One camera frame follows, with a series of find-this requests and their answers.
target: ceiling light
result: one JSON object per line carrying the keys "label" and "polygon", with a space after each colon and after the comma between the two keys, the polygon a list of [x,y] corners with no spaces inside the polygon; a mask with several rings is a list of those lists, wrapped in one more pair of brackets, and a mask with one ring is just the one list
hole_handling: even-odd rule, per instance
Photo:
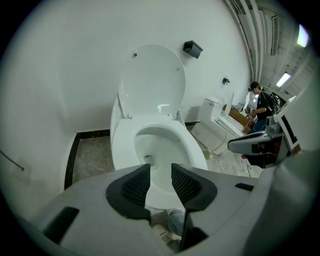
{"label": "ceiling light", "polygon": [[287,72],[283,74],[280,80],[276,83],[276,86],[281,87],[291,77]]}
{"label": "ceiling light", "polygon": [[306,47],[307,43],[308,43],[308,33],[305,30],[305,28],[301,25],[299,25],[299,36],[298,36],[298,41],[297,44],[302,46],[302,47]]}

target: wall plate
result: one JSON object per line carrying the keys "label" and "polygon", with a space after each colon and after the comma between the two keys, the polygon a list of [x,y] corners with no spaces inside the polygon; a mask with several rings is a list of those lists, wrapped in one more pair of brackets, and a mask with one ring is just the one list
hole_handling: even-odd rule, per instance
{"label": "wall plate", "polygon": [[31,165],[27,163],[20,155],[17,158],[16,163],[24,168],[21,170],[18,166],[14,165],[12,174],[20,179],[22,182],[28,184],[31,175]]}

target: shirt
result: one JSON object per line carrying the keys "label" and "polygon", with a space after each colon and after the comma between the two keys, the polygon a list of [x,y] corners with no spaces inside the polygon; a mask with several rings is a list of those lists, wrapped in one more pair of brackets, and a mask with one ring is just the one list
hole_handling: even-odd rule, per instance
{"label": "shirt", "polygon": [[258,113],[256,114],[256,116],[258,118],[258,121],[265,120],[267,119],[267,117],[270,117],[272,115],[268,107],[270,107],[272,110],[274,109],[273,101],[271,99],[271,96],[265,93],[264,91],[259,94],[259,97],[257,100],[258,100],[258,103],[256,105],[256,109],[258,110],[261,108],[266,108],[266,112]]}

